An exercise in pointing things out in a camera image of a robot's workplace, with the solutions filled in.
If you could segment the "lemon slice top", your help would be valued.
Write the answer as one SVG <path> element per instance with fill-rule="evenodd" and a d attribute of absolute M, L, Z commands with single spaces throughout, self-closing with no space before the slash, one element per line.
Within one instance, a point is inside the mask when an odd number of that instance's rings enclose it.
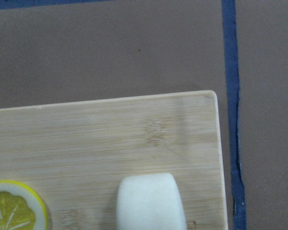
<path fill-rule="evenodd" d="M 48 213 L 41 197 L 17 181 L 0 180 L 0 230 L 46 230 Z"/>

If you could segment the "bamboo cutting board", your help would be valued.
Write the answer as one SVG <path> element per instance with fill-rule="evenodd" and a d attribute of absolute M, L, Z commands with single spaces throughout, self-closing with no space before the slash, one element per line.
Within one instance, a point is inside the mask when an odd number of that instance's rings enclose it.
<path fill-rule="evenodd" d="M 33 188 L 50 230 L 113 230 L 127 176 L 171 173 L 191 230 L 228 228 L 217 96 L 180 92 L 0 109 L 0 180 Z"/>

